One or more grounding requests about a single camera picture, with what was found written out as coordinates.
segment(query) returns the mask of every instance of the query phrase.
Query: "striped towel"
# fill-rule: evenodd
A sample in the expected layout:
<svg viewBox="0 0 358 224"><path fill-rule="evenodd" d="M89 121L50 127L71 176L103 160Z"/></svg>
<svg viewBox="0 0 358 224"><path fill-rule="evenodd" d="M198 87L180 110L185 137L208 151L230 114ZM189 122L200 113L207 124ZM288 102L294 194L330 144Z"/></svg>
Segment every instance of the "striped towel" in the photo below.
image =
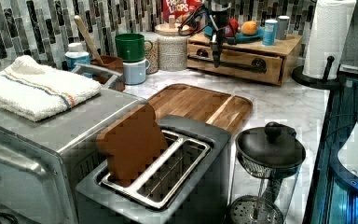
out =
<svg viewBox="0 0 358 224"><path fill-rule="evenodd" d="M32 121L70 109L101 92L87 77L21 56L0 72L0 107Z"/></svg>

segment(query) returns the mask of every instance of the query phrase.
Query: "plate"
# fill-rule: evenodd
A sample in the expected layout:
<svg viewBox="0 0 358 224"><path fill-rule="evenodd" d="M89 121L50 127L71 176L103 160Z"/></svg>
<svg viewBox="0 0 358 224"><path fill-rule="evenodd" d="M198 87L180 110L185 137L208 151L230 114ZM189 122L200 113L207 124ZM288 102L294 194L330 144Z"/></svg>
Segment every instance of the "plate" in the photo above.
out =
<svg viewBox="0 0 358 224"><path fill-rule="evenodd" d="M212 27L205 27L203 32L207 37L212 37ZM254 35L244 35L242 32L239 32L235 35L235 37L237 38L237 43L247 43L256 40L258 37L263 36L263 34L264 30L261 28L257 28L257 32ZM226 39L229 41L234 41L234 37L226 37Z"/></svg>

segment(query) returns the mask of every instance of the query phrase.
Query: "countertop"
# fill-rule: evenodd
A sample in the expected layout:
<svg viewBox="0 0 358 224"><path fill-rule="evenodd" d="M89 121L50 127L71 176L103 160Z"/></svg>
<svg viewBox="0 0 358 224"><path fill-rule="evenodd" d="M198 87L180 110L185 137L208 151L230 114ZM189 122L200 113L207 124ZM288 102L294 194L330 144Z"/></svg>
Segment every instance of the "countertop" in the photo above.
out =
<svg viewBox="0 0 358 224"><path fill-rule="evenodd" d="M184 70L158 71L148 75L143 84L126 86L124 92L148 99L158 91L176 83L235 94L251 100L254 105L253 112L239 128L238 133L254 127L263 127L270 121L277 121L296 129L296 139L306 149L307 157L298 175L286 223L302 223L324 123L328 91L299 85L291 78L279 87L247 82L235 77L210 76L203 72ZM232 173L234 184L231 201L245 194L256 195L260 183L259 180L249 176L235 160L236 135L237 133L230 140L231 169L232 171L235 169ZM287 186L294 181L294 177L288 178ZM282 189L288 189L285 187L285 182L282 183Z"/></svg>

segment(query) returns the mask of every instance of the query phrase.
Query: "drawer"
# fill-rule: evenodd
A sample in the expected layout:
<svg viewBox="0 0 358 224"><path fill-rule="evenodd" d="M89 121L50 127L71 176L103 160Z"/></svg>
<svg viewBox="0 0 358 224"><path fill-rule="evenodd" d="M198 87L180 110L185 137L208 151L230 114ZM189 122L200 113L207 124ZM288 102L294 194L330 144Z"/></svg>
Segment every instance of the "drawer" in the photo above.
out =
<svg viewBox="0 0 358 224"><path fill-rule="evenodd" d="M197 68L203 71L214 72L227 76L242 77L271 84L280 84L283 59L278 56L257 55L236 50L223 49L220 60L221 62L230 63L230 65L221 64L219 67L215 68L212 62L212 50L209 46L188 44L187 54L187 67L189 68ZM255 63L257 60L261 60L265 63L265 71L250 67L252 63Z"/></svg>

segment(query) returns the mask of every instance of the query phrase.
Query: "wooden drawer box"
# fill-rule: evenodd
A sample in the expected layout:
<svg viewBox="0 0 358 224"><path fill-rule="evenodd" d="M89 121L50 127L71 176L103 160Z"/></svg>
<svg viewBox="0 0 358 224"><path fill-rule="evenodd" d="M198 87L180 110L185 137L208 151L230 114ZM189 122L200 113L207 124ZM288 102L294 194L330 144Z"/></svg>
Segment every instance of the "wooden drawer box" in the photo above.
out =
<svg viewBox="0 0 358 224"><path fill-rule="evenodd" d="M286 40L275 40L274 46L264 46L261 39L246 44L224 44L222 63L215 68L209 39L200 33L188 39L187 67L282 85L297 66L301 37L289 35Z"/></svg>

